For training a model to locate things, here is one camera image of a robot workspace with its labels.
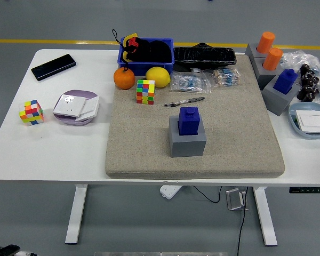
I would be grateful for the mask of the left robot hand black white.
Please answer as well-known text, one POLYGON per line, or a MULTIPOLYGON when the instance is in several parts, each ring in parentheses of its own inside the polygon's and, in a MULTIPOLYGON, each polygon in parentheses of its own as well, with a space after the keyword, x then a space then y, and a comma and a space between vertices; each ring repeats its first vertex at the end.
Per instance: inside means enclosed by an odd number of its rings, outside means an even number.
POLYGON ((4 247, 0 246, 0 256, 12 256, 12 255, 16 255, 20 251, 21 251, 21 247, 14 244, 10 244, 4 247))

